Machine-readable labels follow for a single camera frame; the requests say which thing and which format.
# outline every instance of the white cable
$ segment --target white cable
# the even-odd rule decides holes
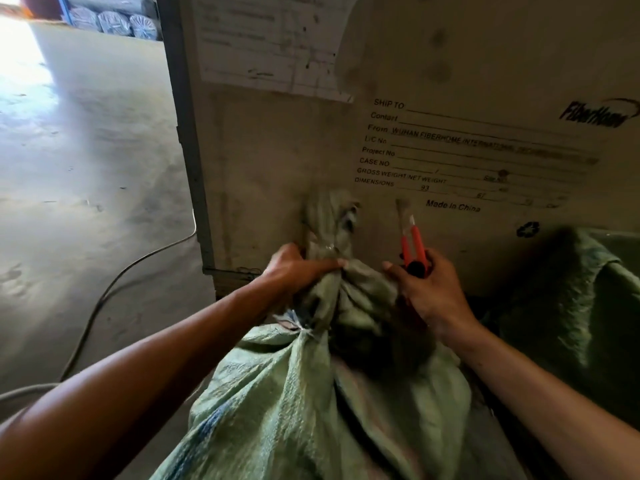
[[[191,211],[191,216],[193,217],[193,232],[191,234],[189,234],[187,237],[183,237],[179,241],[172,242],[167,246],[164,246],[160,249],[156,249],[155,251],[152,251],[149,254],[145,254],[141,258],[136,259],[135,261],[133,261],[133,263],[131,263],[126,268],[124,268],[121,272],[119,272],[118,275],[115,277],[115,279],[109,284],[109,286],[107,286],[107,289],[104,291],[104,293],[102,293],[100,298],[98,298],[98,301],[93,307],[93,311],[89,316],[89,320],[87,320],[86,325],[84,325],[84,329],[82,331],[82,334],[80,335],[80,339],[78,339],[76,348],[72,352],[71,357],[69,357],[69,360],[67,361],[67,364],[65,365],[65,368],[62,371],[62,375],[60,376],[59,383],[36,384],[33,386],[21,387],[20,389],[15,389],[9,392],[5,392],[4,394],[0,394],[0,403],[3,403],[4,401],[10,401],[11,399],[16,399],[17,397],[21,397],[23,395],[36,394],[37,392],[40,392],[40,393],[48,392],[54,387],[58,386],[60,383],[64,382],[66,379],[68,379],[68,377],[71,375],[71,371],[73,370],[74,365],[76,364],[76,361],[80,357],[80,354],[82,354],[82,350],[84,348],[84,345],[86,344],[87,339],[89,338],[89,333],[91,332],[93,323],[95,322],[95,318],[98,316],[98,313],[100,312],[100,309],[102,308],[105,302],[105,299],[107,298],[107,295],[109,291],[111,291],[111,288],[113,288],[114,284],[116,284],[116,282],[122,277],[123,274],[125,274],[128,270],[130,270],[133,266],[137,265],[139,262],[144,261],[148,257],[158,254],[161,251],[172,248],[173,246],[180,244],[181,242],[188,241],[190,238],[195,236],[196,231],[198,230],[198,227],[196,225],[196,215],[193,209]],[[201,386],[202,386],[202,383],[199,384],[199,386],[192,393],[192,395],[189,396],[188,399],[190,399],[194,394],[196,394],[197,391],[199,391]]]

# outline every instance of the hand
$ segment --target hand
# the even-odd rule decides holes
[[[311,283],[318,281],[326,273],[345,266],[346,263],[345,259],[303,259],[300,248],[290,242],[271,257],[271,261],[262,275],[265,278],[280,281],[284,287],[284,293],[292,296]]]
[[[382,267],[414,307],[436,338],[452,348],[463,346],[465,340],[484,327],[476,320],[460,286],[453,263],[434,249],[427,254],[433,263],[431,274],[421,280],[403,268],[389,262]]]

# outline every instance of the fiberhome logo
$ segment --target fiberhome logo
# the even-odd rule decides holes
[[[588,107],[585,102],[572,101],[560,115],[560,119],[617,128],[626,120],[640,115],[640,102],[633,99],[604,99],[603,103],[609,104],[600,107]]]

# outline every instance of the person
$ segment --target person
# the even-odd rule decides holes
[[[640,433],[486,330],[452,263],[428,250],[427,279],[383,263],[436,338],[452,348],[574,480],[640,479]],[[265,272],[215,304],[93,364],[0,427],[0,477],[116,476],[272,309],[341,260],[304,260],[283,246]]]

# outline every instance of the grey floor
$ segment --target grey floor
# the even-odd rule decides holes
[[[114,275],[193,229],[163,44],[0,18],[0,168],[5,392],[55,381]],[[192,240],[133,268],[79,367],[212,302],[200,266]],[[151,475],[187,413],[121,478]]]

